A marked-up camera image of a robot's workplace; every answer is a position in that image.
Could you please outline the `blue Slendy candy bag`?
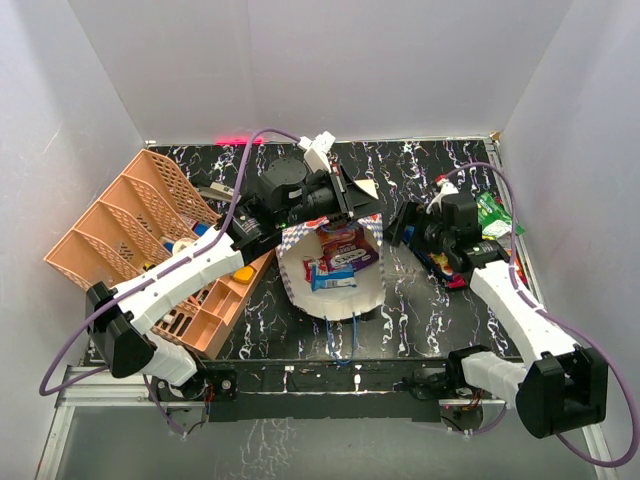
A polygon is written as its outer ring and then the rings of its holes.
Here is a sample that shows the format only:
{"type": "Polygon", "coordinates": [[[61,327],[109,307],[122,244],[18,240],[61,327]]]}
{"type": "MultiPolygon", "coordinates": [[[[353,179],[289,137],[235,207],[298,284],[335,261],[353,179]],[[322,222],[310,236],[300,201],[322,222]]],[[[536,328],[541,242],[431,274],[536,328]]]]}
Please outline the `blue Slendy candy bag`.
{"type": "Polygon", "coordinates": [[[408,226],[402,237],[402,241],[409,248],[409,250],[419,259],[419,261],[434,274],[436,274],[441,280],[447,284],[464,284],[464,279],[458,273],[456,273],[449,265],[448,258],[445,254],[433,254],[425,253],[417,247],[410,245],[415,228],[408,226]]]}

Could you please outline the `blue snack bar wrapper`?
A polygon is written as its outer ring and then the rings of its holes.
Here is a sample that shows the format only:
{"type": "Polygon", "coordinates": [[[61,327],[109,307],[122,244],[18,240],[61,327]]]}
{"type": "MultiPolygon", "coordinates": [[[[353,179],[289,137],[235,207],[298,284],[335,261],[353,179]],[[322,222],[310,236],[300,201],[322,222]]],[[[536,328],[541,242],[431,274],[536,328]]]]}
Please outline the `blue snack bar wrapper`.
{"type": "Polygon", "coordinates": [[[311,291],[335,288],[355,288],[357,286],[355,274],[350,265],[337,270],[323,272],[317,266],[311,269],[311,291]]]}

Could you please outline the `blue checkered paper bag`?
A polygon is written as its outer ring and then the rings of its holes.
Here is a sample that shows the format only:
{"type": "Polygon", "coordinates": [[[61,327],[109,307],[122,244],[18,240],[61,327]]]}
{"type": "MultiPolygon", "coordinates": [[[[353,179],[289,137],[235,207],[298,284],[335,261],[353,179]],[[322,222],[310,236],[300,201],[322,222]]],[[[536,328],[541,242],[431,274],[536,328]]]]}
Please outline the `blue checkered paper bag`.
{"type": "Polygon", "coordinates": [[[364,195],[360,213],[347,219],[322,216],[287,227],[276,247],[290,302],[324,322],[328,353],[340,365],[353,358],[339,355],[333,325],[352,323],[351,352],[356,353],[361,317],[385,300],[382,205],[372,180],[358,180],[356,191],[364,195]]]}

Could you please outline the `pink chips bag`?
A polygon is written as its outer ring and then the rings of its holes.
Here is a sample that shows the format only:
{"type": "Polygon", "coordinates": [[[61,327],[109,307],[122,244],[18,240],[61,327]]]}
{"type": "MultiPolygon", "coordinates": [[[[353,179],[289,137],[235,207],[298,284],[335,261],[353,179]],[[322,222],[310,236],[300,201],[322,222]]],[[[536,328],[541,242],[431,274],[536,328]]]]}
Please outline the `pink chips bag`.
{"type": "MultiPolygon", "coordinates": [[[[495,267],[494,271],[497,272],[497,273],[503,273],[506,284],[509,287],[512,287],[512,282],[511,282],[511,279],[510,279],[510,271],[511,271],[511,269],[509,268],[509,266],[510,266],[509,261],[506,261],[504,266],[495,267]]],[[[524,270],[522,269],[519,257],[516,257],[514,271],[515,271],[515,275],[516,275],[516,279],[517,279],[517,284],[518,285],[522,284],[524,287],[528,287],[529,286],[529,282],[528,282],[528,280],[526,278],[524,270]]],[[[447,284],[444,281],[443,281],[443,283],[449,289],[460,290],[460,289],[468,288],[470,280],[464,279],[464,284],[460,284],[460,283],[447,284]]]]}

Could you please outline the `green snack pack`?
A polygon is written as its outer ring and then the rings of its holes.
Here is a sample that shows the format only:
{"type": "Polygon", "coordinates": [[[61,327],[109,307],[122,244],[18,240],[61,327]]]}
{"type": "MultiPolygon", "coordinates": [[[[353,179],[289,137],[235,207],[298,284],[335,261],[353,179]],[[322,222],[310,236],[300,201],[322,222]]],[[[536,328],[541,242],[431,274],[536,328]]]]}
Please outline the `green snack pack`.
{"type": "Polygon", "coordinates": [[[482,193],[475,200],[485,239],[498,240],[512,233],[512,217],[489,192],[482,193]]]}

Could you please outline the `dark purple chocolate pack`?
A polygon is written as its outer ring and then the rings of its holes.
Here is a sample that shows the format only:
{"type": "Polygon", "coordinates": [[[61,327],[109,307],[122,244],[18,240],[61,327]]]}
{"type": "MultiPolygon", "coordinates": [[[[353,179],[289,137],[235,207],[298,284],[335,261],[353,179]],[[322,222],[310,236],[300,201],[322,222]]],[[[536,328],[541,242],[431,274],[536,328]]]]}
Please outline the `dark purple chocolate pack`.
{"type": "Polygon", "coordinates": [[[361,271],[379,261],[379,254],[366,240],[331,242],[322,247],[328,269],[337,270],[350,265],[354,272],[361,271]]]}

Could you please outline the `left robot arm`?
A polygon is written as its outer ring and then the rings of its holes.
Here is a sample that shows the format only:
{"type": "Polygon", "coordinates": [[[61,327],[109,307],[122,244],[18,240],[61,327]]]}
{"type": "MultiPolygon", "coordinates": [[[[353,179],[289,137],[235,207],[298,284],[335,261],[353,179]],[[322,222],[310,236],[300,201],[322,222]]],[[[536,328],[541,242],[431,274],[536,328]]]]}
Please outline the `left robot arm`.
{"type": "Polygon", "coordinates": [[[190,294],[282,245],[285,229],[321,217],[359,220],[380,210],[376,189],[340,162],[312,171],[298,159],[278,159],[240,195],[221,227],[129,281],[91,286],[87,332],[113,377],[151,375],[182,397],[197,398],[206,374],[186,348],[153,335],[155,323],[190,294]]]}

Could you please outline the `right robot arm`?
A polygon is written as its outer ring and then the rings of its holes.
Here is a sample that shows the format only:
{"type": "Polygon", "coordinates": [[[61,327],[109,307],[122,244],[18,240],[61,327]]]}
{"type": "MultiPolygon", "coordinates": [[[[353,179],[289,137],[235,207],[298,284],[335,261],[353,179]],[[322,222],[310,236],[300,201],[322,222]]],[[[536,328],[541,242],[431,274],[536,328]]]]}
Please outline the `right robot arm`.
{"type": "Polygon", "coordinates": [[[443,254],[450,268],[493,311],[523,361],[516,365],[483,346],[449,354],[447,388],[466,397],[483,389],[516,409],[526,430],[545,438],[606,417],[608,366],[542,317],[542,306],[520,281],[505,249],[485,240],[469,193],[450,193],[429,206],[406,202],[385,232],[425,256],[443,254]]]}

